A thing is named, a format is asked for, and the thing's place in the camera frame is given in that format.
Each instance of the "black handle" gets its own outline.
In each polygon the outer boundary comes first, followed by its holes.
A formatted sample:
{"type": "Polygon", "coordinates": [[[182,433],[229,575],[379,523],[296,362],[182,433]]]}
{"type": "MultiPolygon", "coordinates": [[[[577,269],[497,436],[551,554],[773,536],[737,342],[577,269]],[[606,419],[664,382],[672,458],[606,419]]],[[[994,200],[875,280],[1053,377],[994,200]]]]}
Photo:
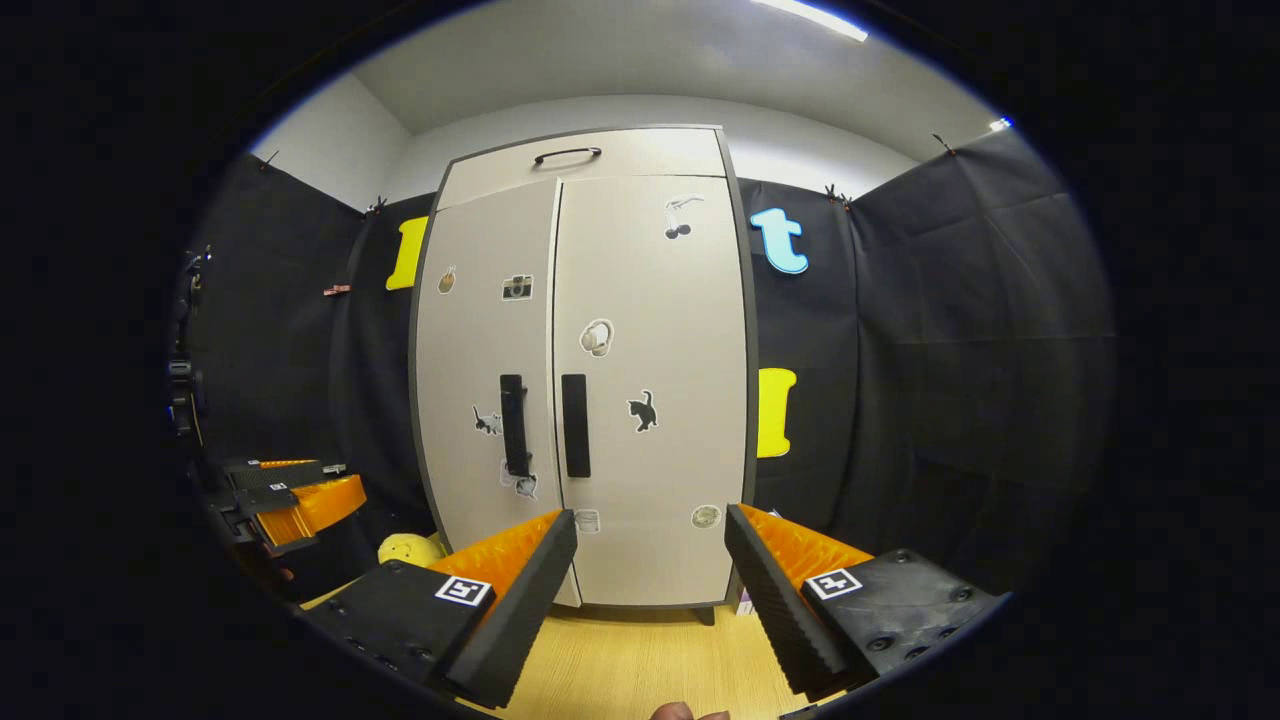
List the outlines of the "black handle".
{"type": "Polygon", "coordinates": [[[591,443],[586,434],[586,375],[561,375],[564,400],[564,460],[571,478],[591,477],[591,443]]]}
{"type": "Polygon", "coordinates": [[[550,158],[552,155],[564,155],[567,152],[590,152],[591,158],[595,159],[600,155],[600,152],[604,152],[604,150],[600,150],[599,147],[573,147],[571,150],[557,150],[556,152],[543,152],[541,155],[534,158],[534,164],[541,165],[543,160],[545,160],[547,158],[550,158]]]}
{"type": "Polygon", "coordinates": [[[529,452],[525,442],[525,383],[520,375],[500,375],[502,442],[507,446],[507,473],[527,478],[529,452]]]}

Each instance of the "ceiling light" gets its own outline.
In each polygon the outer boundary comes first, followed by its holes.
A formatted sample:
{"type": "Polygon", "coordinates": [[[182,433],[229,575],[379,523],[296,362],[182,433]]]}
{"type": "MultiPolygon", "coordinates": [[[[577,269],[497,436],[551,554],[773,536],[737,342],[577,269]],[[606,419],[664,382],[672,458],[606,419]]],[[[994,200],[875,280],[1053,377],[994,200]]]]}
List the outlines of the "ceiling light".
{"type": "Polygon", "coordinates": [[[805,5],[803,3],[796,3],[795,0],[755,0],[755,1],[762,5],[768,5],[771,8],[786,10],[792,15],[800,15],[806,20],[813,20],[823,27],[828,27],[838,32],[840,35],[844,35],[846,37],[852,37],[858,42],[867,41],[867,32],[864,32],[861,28],[850,24],[849,22],[845,22],[832,14],[824,13],[815,8],[810,8],[809,5],[805,5]]]}

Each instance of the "white cabinet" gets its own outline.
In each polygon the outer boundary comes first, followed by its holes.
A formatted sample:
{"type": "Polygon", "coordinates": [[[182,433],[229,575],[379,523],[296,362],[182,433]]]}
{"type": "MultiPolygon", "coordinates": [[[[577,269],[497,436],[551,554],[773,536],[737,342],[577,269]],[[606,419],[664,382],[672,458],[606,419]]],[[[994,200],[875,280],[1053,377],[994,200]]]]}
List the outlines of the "white cabinet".
{"type": "Polygon", "coordinates": [[[722,143],[714,128],[602,131],[451,165],[411,343],[451,550],[570,507],[579,550],[557,602],[726,598],[723,514],[754,487],[758,369],[722,143]]]}

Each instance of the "finger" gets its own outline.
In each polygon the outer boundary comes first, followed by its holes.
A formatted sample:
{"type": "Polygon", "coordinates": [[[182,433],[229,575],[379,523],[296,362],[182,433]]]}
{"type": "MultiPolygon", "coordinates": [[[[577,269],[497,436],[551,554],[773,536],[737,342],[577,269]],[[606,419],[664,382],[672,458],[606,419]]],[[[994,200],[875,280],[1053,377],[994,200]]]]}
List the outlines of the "finger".
{"type": "Polygon", "coordinates": [[[649,720],[694,720],[694,711],[682,702],[668,702],[654,710],[649,720]]]}

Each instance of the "human hand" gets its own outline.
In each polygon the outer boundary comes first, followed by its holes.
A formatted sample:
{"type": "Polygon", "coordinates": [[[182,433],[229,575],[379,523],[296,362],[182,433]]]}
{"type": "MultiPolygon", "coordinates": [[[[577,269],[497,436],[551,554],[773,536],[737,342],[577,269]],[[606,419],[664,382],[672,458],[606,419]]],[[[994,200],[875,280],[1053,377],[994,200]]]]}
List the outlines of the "human hand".
{"type": "MultiPolygon", "coordinates": [[[[694,711],[682,702],[668,702],[654,710],[649,720],[694,720],[694,711]]],[[[730,720],[728,710],[703,715],[698,720],[730,720]]]]}

